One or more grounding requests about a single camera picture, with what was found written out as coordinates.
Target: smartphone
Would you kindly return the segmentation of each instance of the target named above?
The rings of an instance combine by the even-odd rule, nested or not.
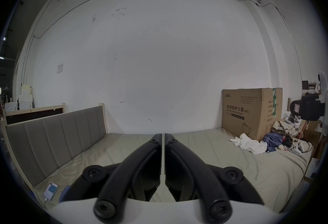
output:
[[[57,189],[58,189],[58,185],[55,184],[54,182],[50,182],[47,189],[44,191],[43,196],[51,201]]]

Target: bed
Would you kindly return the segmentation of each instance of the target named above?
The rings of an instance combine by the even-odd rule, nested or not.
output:
[[[49,209],[59,201],[66,185],[71,185],[82,174],[85,167],[98,164],[106,166],[122,162],[136,148],[149,141],[153,135],[107,134],[90,149],[76,156],[47,179],[34,187],[39,201],[43,201],[43,192],[50,181],[59,185],[52,201],[45,203]],[[291,151],[277,150],[270,153],[253,155],[236,147],[229,138],[235,136],[222,128],[199,132],[173,134],[190,148],[206,164],[218,167],[237,167],[254,185],[265,205],[279,212],[287,203],[294,189],[303,178],[311,152],[298,155]],[[165,186],[165,176],[161,176],[161,185],[151,199],[152,202],[174,202],[174,198]]]
[[[2,125],[14,164],[45,209],[59,203],[62,191],[82,174],[84,168],[93,164],[120,163],[153,137],[107,133],[103,114],[103,107],[93,107],[11,124],[5,127],[6,130]],[[235,136],[222,128],[173,136],[206,164],[241,169],[265,206],[275,212],[281,211],[301,182],[311,157],[311,151],[299,155],[289,150],[253,155],[229,141]],[[43,192],[51,181],[59,188],[52,201],[45,202]],[[163,165],[161,185],[151,201],[174,202],[165,186]]]

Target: blue clothing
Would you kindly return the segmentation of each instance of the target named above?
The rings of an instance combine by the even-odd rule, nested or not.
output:
[[[276,147],[282,144],[282,134],[268,133],[264,136],[263,141],[267,143],[267,150],[275,151]]]

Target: white game controller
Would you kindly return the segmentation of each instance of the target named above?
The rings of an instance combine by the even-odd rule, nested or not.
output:
[[[292,146],[289,148],[291,151],[295,152],[295,153],[298,153],[298,154],[302,154],[301,150],[298,149],[298,144]]]
[[[303,153],[304,152],[303,144],[299,142],[297,145],[298,145],[298,149]]]

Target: green label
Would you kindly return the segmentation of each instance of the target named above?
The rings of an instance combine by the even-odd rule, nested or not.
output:
[[[272,88],[272,93],[273,93],[273,108],[272,108],[272,116],[276,117],[276,104],[277,104],[277,93],[276,89]]]

